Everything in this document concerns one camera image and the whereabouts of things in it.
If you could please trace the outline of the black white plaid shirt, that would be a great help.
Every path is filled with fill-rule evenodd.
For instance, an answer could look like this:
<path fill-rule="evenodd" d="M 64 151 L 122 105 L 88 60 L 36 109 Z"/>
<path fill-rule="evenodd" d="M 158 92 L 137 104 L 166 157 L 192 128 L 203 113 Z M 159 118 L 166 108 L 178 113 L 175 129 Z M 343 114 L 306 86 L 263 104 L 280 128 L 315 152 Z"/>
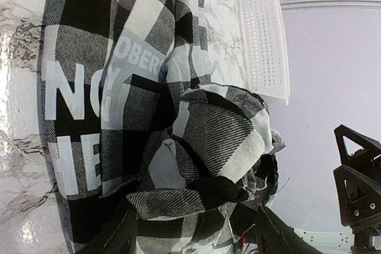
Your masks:
<path fill-rule="evenodd" d="M 73 253 L 136 209 L 136 253 L 235 253 L 277 188 L 263 99 L 211 81 L 204 0 L 47 0 L 46 141 Z"/>

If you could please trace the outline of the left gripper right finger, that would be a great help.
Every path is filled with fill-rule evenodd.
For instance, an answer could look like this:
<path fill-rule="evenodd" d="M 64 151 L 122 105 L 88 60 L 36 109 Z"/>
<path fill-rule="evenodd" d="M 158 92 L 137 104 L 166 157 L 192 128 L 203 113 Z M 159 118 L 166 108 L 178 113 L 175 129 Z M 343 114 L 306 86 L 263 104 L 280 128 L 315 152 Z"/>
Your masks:
<path fill-rule="evenodd" d="M 260 205 L 255 219 L 259 253 L 321 254 L 298 236 L 271 209 Z"/>

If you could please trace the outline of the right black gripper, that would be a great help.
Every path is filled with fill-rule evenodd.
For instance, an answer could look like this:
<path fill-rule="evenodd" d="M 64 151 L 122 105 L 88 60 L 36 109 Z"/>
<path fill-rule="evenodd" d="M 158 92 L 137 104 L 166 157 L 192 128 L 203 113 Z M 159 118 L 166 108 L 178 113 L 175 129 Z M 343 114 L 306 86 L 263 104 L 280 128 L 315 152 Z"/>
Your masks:
<path fill-rule="evenodd" d="M 334 134 L 342 166 L 334 170 L 341 224 L 354 235 L 352 253 L 380 253 L 380 183 L 353 169 L 370 165 L 380 155 L 380 142 L 340 125 Z"/>

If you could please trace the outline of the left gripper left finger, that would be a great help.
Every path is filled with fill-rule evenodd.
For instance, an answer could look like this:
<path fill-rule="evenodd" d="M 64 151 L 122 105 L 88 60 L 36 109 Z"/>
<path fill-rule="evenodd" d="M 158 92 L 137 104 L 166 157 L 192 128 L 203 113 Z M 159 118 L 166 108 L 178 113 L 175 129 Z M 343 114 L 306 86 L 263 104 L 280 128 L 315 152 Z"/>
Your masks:
<path fill-rule="evenodd" d="M 117 205 L 111 222 L 78 254 L 136 253 L 138 219 L 136 209 L 122 199 Z"/>

